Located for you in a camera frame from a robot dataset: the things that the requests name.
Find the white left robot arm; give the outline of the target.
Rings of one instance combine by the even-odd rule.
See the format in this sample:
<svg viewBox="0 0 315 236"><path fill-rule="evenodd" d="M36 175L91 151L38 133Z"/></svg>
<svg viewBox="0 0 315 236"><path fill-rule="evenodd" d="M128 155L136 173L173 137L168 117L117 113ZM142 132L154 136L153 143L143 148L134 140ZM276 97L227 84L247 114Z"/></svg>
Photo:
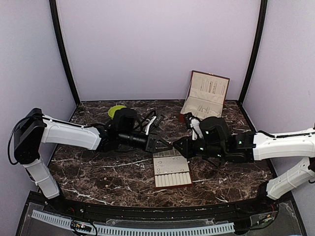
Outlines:
<svg viewBox="0 0 315 236"><path fill-rule="evenodd" d="M62 191L43 163L39 153L41 144L54 143L81 147L97 152L110 152L125 145L148 153L157 153L172 149L172 144L156 134L142 128L137 112L123 107L114 112L113 118L106 124L94 123L79 125L43 114L40 108L32 109L26 117L14 126L8 141L7 154L14 155L15 162L21 164L39 187L44 197L50 200L50 206L58 214L69 211L69 202L64 200Z"/></svg>

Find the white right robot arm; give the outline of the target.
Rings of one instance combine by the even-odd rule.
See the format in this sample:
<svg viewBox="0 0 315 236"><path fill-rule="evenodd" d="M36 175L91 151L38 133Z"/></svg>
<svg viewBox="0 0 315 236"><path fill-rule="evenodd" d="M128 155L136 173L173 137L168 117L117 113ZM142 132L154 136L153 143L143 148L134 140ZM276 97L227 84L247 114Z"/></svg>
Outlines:
<svg viewBox="0 0 315 236"><path fill-rule="evenodd" d="M192 135L182 137L173 147L185 158L195 156L220 158L230 163L250 163L279 157L301 157L294 167L259 186L251 203L255 213L262 213L285 193L305 182L315 181L315 130L269 134L265 131L229 135L224 118L185 119Z"/></svg>

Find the beige jewelry tray insert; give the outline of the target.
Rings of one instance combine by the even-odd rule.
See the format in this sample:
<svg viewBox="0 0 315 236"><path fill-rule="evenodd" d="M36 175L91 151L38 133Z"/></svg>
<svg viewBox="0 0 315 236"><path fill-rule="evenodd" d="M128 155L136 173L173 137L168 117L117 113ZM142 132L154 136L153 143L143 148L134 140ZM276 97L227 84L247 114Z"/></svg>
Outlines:
<svg viewBox="0 0 315 236"><path fill-rule="evenodd" d="M192 186L188 160L176 149L154 153L153 164L156 189Z"/></svg>

